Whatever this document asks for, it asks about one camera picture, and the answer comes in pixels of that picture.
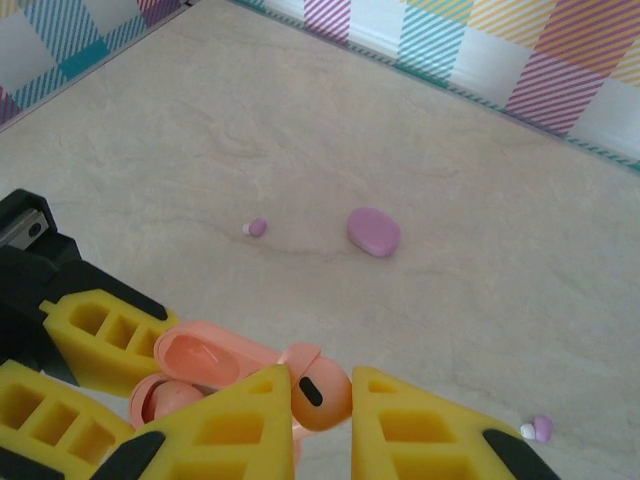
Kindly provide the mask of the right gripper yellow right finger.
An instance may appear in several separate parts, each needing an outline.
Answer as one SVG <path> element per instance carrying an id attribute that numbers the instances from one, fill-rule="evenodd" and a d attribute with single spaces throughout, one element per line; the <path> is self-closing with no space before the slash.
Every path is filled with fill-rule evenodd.
<path id="1" fill-rule="evenodd" d="M 504 422 L 372 367 L 352 377 L 353 479 L 553 479 Z"/>

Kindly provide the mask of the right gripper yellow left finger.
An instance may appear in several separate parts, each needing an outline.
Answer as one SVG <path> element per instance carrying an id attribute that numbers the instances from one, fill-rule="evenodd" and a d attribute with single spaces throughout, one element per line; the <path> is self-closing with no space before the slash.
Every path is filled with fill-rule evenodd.
<path id="1" fill-rule="evenodd" d="M 121 444 L 95 479 L 291 479 L 293 433 L 286 366 L 156 419 Z"/>

